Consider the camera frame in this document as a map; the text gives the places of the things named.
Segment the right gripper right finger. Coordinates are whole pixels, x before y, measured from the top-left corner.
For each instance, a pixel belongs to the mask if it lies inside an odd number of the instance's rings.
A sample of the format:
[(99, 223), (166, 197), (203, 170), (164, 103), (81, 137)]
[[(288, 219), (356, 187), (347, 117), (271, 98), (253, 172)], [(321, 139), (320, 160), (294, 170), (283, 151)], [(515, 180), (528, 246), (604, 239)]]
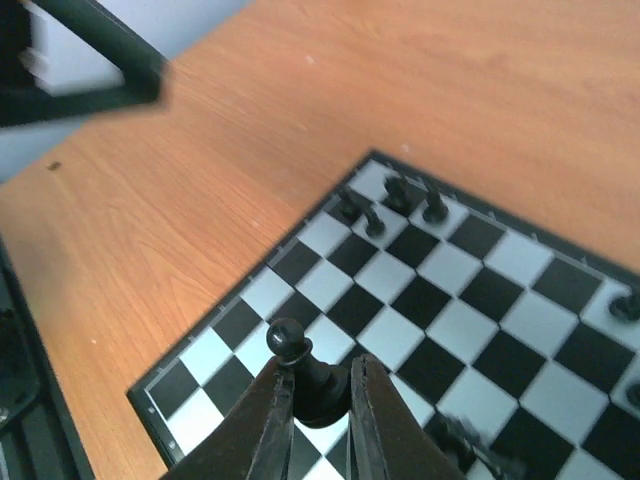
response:
[(452, 480), (464, 475), (424, 433), (373, 355), (351, 366), (349, 479)]

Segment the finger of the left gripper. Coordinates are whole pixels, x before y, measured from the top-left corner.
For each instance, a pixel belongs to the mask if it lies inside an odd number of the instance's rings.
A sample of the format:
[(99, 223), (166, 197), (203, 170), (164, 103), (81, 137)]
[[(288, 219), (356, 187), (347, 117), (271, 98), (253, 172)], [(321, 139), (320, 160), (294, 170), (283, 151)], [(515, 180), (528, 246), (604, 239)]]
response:
[(53, 96), (24, 62), (34, 46), (34, 15), (24, 1), (1, 3), (1, 123), (30, 125), (159, 101), (167, 59), (97, 1), (36, 5), (117, 67), (124, 83)]

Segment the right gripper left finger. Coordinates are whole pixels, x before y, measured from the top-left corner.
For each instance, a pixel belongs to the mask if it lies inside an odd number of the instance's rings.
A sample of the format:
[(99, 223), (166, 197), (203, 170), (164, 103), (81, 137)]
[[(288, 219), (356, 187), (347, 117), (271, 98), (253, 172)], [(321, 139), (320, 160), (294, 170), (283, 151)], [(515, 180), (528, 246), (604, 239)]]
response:
[(294, 386), (294, 373), (270, 359), (223, 422), (169, 470), (169, 478), (286, 479), (294, 430)]

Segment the black pawn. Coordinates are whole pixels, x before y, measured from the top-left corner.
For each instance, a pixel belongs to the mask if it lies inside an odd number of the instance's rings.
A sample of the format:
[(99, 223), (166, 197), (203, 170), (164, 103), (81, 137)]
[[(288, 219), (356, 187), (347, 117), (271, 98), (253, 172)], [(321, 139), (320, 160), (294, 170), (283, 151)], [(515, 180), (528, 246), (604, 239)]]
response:
[(350, 189), (343, 189), (339, 192), (339, 209), (341, 214), (349, 221), (355, 222), (360, 214), (361, 207), (353, 196)]
[(350, 374), (345, 367), (318, 360), (312, 353), (312, 340), (296, 320), (274, 320), (266, 341), (280, 366), (294, 374), (293, 415), (301, 424), (326, 428), (347, 414)]
[(425, 200), (426, 208), (422, 213), (424, 221), (429, 224), (443, 223), (449, 215), (449, 210), (438, 186), (433, 182), (426, 184)]
[(373, 207), (367, 207), (363, 213), (366, 218), (365, 233), (367, 236), (370, 238), (382, 236), (386, 231), (386, 225), (376, 210)]

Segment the black rook corner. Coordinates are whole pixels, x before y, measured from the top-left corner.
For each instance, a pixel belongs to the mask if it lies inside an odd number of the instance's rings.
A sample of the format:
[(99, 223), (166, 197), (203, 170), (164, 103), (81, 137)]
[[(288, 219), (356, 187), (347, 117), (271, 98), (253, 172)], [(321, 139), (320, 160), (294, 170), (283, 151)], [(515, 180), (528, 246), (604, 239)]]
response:
[(609, 303), (609, 312), (620, 321), (638, 321), (640, 318), (639, 295), (637, 293), (630, 293), (614, 298)]

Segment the black rook piece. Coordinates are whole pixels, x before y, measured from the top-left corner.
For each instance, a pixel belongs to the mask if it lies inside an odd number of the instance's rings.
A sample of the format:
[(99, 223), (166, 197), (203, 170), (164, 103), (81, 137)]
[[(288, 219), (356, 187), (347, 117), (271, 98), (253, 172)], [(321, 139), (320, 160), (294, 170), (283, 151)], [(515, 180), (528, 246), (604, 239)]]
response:
[(386, 177), (384, 187), (387, 192), (384, 204), (400, 215), (409, 216), (415, 208), (415, 198), (406, 178), (403, 176)]

